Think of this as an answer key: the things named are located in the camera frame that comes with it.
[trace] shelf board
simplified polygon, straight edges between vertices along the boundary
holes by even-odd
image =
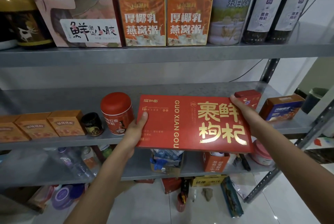
[[[0,92],[1,99],[7,104],[0,106],[0,114],[23,114],[50,112],[55,110],[82,110],[82,112],[100,111],[101,99],[111,92],[125,92],[132,102],[135,115],[139,107],[141,94],[150,95],[193,95],[193,96],[230,96],[236,91],[256,89],[262,93],[257,112],[260,111],[265,100],[270,97],[281,96],[270,85],[263,82],[222,82],[222,83],[194,83],[172,85],[149,85],[129,87],[86,87],[86,88],[58,88],[42,90],[10,90]],[[290,121],[273,124],[282,134],[307,133],[311,121],[305,113],[299,111]],[[104,123],[105,131],[97,136],[70,136],[31,140],[26,142],[0,143],[0,150],[19,149],[26,147],[61,147],[87,146],[100,144],[118,144],[122,136],[112,134]]]
[[[151,151],[136,149],[127,162],[121,180],[139,180],[173,177],[156,173],[150,167]],[[246,156],[251,172],[272,171],[275,167],[262,166]],[[241,163],[230,165],[223,173],[203,172],[202,152],[185,152],[180,176],[245,173]],[[90,183],[93,178],[79,178],[72,175],[65,164],[53,160],[41,149],[17,149],[9,153],[0,165],[0,188],[20,186],[41,186],[51,184]]]
[[[332,29],[302,22],[286,45],[51,48],[0,51],[0,67],[73,66],[184,61],[215,61],[269,58],[330,57],[334,43]]]

